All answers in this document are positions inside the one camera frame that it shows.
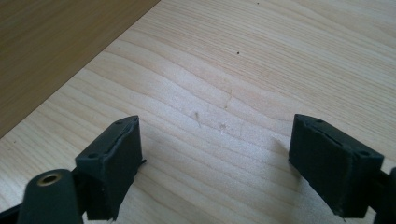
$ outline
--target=light wood surface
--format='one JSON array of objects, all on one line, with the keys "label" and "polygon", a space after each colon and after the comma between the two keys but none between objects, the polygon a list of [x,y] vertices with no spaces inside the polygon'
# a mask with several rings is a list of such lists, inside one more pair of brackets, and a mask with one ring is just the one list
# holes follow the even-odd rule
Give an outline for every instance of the light wood surface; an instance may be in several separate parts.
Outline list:
[{"label": "light wood surface", "polygon": [[0,2],[0,137],[160,0]]},{"label": "light wood surface", "polygon": [[139,115],[148,163],[116,223],[344,223],[288,163],[293,115],[384,154],[388,173],[395,31],[391,0],[162,0],[1,139],[0,210]]}]

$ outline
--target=small hole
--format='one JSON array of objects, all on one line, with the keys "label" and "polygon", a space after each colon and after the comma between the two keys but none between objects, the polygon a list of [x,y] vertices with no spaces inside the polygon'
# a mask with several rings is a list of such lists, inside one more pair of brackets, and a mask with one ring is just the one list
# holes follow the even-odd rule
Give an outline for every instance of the small hole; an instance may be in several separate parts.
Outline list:
[{"label": "small hole", "polygon": [[370,156],[370,152],[360,151],[359,152],[362,156]]},{"label": "small hole", "polygon": [[88,158],[93,159],[93,158],[96,158],[98,156],[99,156],[99,154],[97,154],[97,153],[91,153],[90,155],[88,155]]},{"label": "small hole", "polygon": [[58,180],[60,180],[60,179],[61,179],[60,174],[45,175],[37,181],[37,185],[41,186],[41,187],[45,187],[45,186],[48,186],[48,185],[58,182]]}]

